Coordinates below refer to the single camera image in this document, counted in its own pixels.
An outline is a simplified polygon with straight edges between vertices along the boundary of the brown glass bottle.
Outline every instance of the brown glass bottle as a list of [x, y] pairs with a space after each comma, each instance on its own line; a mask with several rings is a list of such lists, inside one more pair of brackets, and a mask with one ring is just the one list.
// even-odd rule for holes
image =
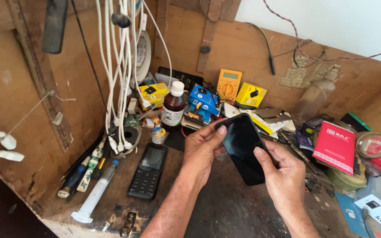
[[161, 127], [168, 132], [175, 132], [180, 128], [183, 111], [186, 106], [186, 100], [183, 96], [184, 87], [185, 85], [182, 82], [173, 82], [172, 89], [164, 98]]

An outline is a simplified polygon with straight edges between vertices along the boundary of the workbench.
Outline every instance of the workbench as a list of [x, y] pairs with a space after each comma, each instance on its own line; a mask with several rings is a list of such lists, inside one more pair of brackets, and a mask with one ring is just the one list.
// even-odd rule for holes
[[[96, 180], [90, 183], [86, 192], [78, 192], [70, 203], [54, 193], [52, 203], [42, 216], [45, 225], [60, 238], [120, 237], [127, 213], [134, 211], [137, 219], [131, 237], [138, 237], [167, 196], [183, 161], [183, 152], [169, 147], [155, 199], [128, 196], [127, 189], [145, 145], [151, 142], [151, 132], [143, 128], [142, 133], [138, 152], [129, 158], [119, 159], [116, 173], [91, 214], [92, 223], [79, 223], [70, 214], [80, 209]], [[104, 168], [110, 165], [110, 161], [108, 159]], [[316, 193], [326, 194], [324, 188]], [[336, 198], [333, 201], [337, 209], [322, 210], [313, 194], [305, 193], [305, 206], [321, 237], [356, 237], [349, 231]], [[274, 208], [265, 184], [246, 186], [230, 157], [227, 157], [222, 162], [214, 160], [208, 182], [199, 193], [185, 237], [278, 238], [290, 237], [290, 234]]]

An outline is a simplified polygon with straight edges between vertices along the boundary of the yellow multimeter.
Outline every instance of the yellow multimeter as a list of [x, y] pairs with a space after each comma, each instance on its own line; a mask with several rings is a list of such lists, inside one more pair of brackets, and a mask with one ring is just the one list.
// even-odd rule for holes
[[235, 101], [237, 89], [241, 82], [242, 73], [238, 71], [221, 69], [219, 82], [217, 83], [217, 91], [222, 100], [227, 99]]

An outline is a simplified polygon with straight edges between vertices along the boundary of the black smartphone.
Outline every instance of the black smartphone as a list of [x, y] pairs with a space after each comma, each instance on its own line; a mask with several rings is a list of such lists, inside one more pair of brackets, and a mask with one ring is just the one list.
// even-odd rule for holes
[[167, 152], [168, 148], [165, 146], [154, 143], [146, 145], [127, 194], [145, 199], [155, 197]]
[[268, 154], [269, 152], [249, 114], [242, 113], [231, 117], [216, 124], [215, 129], [217, 130], [221, 125], [227, 128], [223, 145], [245, 184], [253, 186], [265, 183], [264, 171], [254, 155], [254, 149], [260, 147]]

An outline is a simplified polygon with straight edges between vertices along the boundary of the forearm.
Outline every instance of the forearm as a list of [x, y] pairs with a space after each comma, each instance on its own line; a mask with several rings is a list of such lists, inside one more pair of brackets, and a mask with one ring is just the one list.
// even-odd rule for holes
[[141, 238], [183, 237], [199, 191], [196, 178], [181, 171]]
[[280, 212], [292, 238], [320, 238], [304, 205]]

